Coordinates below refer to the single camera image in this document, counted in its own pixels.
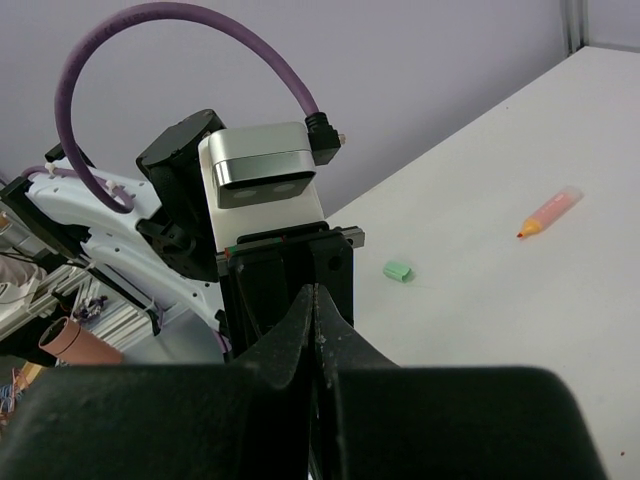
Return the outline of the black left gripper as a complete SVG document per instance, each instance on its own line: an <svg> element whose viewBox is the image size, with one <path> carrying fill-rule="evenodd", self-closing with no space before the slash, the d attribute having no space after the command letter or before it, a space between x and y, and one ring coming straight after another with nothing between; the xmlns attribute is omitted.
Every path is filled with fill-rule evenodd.
<svg viewBox="0 0 640 480"><path fill-rule="evenodd" d="M365 244L358 226L314 222L239 237L217 254L223 334L237 358L275 327L305 285L324 286L354 323L354 250Z"/></svg>

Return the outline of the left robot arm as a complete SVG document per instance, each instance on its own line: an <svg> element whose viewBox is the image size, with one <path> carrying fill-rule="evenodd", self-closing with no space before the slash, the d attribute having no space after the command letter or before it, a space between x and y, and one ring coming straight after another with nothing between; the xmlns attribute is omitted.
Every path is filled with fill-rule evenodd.
<svg viewBox="0 0 640 480"><path fill-rule="evenodd" d="M229 128L211 109L165 129L135 180L93 170L93 197L65 150L3 188L3 203L61 260L147 310L151 330L181 313L204 321L225 357L266 335L305 285L354 315L356 227L332 227L314 177L342 146L326 114Z"/></svg>

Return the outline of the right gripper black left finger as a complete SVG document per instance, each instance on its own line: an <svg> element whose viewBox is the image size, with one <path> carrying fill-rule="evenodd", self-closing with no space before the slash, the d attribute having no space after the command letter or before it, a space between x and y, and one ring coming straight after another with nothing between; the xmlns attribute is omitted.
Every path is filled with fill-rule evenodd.
<svg viewBox="0 0 640 480"><path fill-rule="evenodd" d="M304 479L315 292L233 362L52 369L1 442L5 479Z"/></svg>

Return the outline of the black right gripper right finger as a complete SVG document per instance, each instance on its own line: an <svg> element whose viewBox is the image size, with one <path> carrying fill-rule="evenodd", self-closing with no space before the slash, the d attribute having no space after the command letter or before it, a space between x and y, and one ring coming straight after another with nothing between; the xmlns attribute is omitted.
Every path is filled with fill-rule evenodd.
<svg viewBox="0 0 640 480"><path fill-rule="evenodd" d="M314 290L327 479L603 479L578 404L527 366L402 367Z"/></svg>

